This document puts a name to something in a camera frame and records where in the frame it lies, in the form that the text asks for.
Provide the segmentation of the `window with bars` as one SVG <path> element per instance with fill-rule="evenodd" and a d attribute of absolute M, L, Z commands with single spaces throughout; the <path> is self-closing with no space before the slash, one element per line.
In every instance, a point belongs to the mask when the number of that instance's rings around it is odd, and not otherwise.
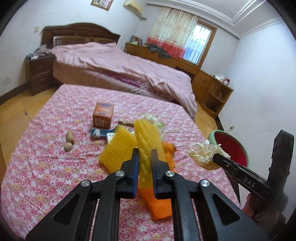
<path fill-rule="evenodd" d="M 217 28 L 213 25 L 198 20 L 192 34 L 185 43 L 185 52 L 182 59 L 188 61 L 200 69 L 209 52 Z"/>

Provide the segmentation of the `cream and red curtain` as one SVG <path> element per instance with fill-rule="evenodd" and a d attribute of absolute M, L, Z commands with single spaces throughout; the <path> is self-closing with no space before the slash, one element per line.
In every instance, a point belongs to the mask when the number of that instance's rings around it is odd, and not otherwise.
<path fill-rule="evenodd" d="M 182 59 L 185 44 L 198 22 L 198 16 L 168 7 L 162 8 L 148 36 L 147 43 L 163 48 L 174 58 Z"/>

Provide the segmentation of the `wooden clothespin half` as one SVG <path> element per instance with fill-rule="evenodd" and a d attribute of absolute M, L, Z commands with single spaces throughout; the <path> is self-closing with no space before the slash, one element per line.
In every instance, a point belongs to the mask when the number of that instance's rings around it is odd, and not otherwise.
<path fill-rule="evenodd" d="M 133 122 L 129 120 L 118 120 L 118 124 L 133 127 Z"/>

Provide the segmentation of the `pink floral table cloth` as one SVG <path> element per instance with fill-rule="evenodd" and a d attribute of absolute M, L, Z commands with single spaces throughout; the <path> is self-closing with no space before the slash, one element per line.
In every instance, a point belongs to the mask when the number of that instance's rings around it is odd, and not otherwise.
<path fill-rule="evenodd" d="M 1 185 L 1 213 L 19 237 L 29 231 L 78 183 L 103 180 L 99 156 L 105 140 L 92 140 L 90 128 L 97 102 L 114 105 L 112 122 L 151 113 L 164 124 L 166 141 L 175 145 L 175 171 L 192 181 L 208 179 L 232 202 L 238 199 L 222 169 L 207 171 L 188 150 L 204 141 L 195 122 L 177 104 L 141 95 L 81 85 L 62 85 L 29 123 L 11 155 Z M 71 130 L 75 142 L 64 150 Z"/>

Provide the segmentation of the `dark clothes on cabinet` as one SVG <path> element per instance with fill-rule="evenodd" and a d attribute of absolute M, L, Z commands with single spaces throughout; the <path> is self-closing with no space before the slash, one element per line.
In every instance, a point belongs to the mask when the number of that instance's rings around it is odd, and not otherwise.
<path fill-rule="evenodd" d="M 156 45 L 156 44 L 148 44 L 147 48 L 150 50 L 151 53 L 158 53 L 158 55 L 163 59 L 171 59 L 171 55 L 168 54 L 167 51 L 164 50 L 164 48 Z"/>

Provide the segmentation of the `round walnut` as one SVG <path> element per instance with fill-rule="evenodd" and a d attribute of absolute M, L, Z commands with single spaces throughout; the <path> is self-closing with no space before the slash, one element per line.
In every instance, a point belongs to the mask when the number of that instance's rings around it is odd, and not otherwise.
<path fill-rule="evenodd" d="M 72 147 L 73 147 L 73 144 L 71 142 L 67 142 L 67 143 L 64 144 L 64 150 L 66 152 L 71 151 Z"/>

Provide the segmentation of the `long wooden cabinet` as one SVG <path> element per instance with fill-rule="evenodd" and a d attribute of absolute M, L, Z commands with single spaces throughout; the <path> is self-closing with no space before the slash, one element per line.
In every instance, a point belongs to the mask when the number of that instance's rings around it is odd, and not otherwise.
<path fill-rule="evenodd" d="M 195 99 L 201 104 L 202 109 L 213 118 L 217 118 L 233 92 L 233 89 L 222 81 L 188 61 L 175 58 L 164 59 L 157 52 L 152 53 L 149 48 L 132 43 L 125 44 L 125 51 L 128 54 L 169 66 L 189 75 Z"/>

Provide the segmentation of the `white tissue paper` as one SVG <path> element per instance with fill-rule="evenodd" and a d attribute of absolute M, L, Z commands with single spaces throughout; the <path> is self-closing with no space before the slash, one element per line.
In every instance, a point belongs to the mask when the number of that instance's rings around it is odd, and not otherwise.
<path fill-rule="evenodd" d="M 220 144 L 211 144 L 209 140 L 205 140 L 203 143 L 197 143 L 195 148 L 188 150 L 188 154 L 198 166 L 207 171 L 220 168 L 219 165 L 213 162 L 213 156 L 215 154 L 221 154 L 230 160 L 230 155 L 222 149 Z"/>

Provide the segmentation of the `dark wooden nightstand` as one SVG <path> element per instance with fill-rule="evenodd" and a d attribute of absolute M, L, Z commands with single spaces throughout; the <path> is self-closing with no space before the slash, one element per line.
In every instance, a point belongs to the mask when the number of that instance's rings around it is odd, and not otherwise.
<path fill-rule="evenodd" d="M 26 67 L 26 80 L 31 95 L 39 94 L 53 86 L 54 55 L 24 60 Z"/>

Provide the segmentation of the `peanut in shell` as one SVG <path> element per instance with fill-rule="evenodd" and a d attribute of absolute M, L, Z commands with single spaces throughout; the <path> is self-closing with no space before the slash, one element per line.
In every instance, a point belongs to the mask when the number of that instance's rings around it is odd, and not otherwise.
<path fill-rule="evenodd" d="M 71 130 L 67 131 L 66 140 L 68 143 L 74 144 L 75 138 L 74 138 L 74 134 Z"/>

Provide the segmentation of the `white air conditioner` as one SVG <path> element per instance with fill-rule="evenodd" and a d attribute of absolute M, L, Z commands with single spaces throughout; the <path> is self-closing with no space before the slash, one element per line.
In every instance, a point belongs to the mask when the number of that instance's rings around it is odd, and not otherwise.
<path fill-rule="evenodd" d="M 126 0 L 123 6 L 136 15 L 141 15 L 144 11 L 144 3 L 138 0 Z"/>

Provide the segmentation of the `blue plastic curved piece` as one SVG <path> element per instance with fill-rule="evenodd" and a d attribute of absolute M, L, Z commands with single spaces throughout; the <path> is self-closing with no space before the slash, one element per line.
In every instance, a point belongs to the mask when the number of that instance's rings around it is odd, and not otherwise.
<path fill-rule="evenodd" d="M 114 129 L 99 129 L 99 128 L 91 128 L 90 129 L 90 137 L 92 138 L 105 138 L 108 133 L 114 133 L 116 128 Z"/>

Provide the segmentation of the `orange cardboard box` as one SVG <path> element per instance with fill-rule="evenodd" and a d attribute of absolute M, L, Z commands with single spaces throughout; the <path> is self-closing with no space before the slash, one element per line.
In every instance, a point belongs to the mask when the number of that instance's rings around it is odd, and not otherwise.
<path fill-rule="evenodd" d="M 93 127 L 110 129 L 114 105 L 110 103 L 97 102 L 93 111 Z"/>

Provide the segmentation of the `framed wall picture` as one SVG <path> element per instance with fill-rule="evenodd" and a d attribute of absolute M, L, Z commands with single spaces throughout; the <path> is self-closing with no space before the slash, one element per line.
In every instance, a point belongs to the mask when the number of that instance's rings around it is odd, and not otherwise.
<path fill-rule="evenodd" d="M 113 0 L 92 0 L 91 5 L 109 11 Z"/>

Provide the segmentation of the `yellow foam fruit net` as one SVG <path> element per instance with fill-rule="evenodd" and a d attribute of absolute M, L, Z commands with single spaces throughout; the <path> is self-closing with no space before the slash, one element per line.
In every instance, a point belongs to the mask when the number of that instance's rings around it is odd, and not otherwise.
<path fill-rule="evenodd" d="M 135 148 L 139 151 L 138 188 L 150 189 L 153 187 L 152 150 L 157 150 L 161 161 L 165 161 L 166 156 L 159 130 L 148 120 L 143 118 L 136 120 L 134 133 L 129 132 L 124 126 L 118 126 L 115 136 L 100 154 L 99 161 L 109 173 L 114 173 L 120 169 L 124 161 L 132 157 Z"/>

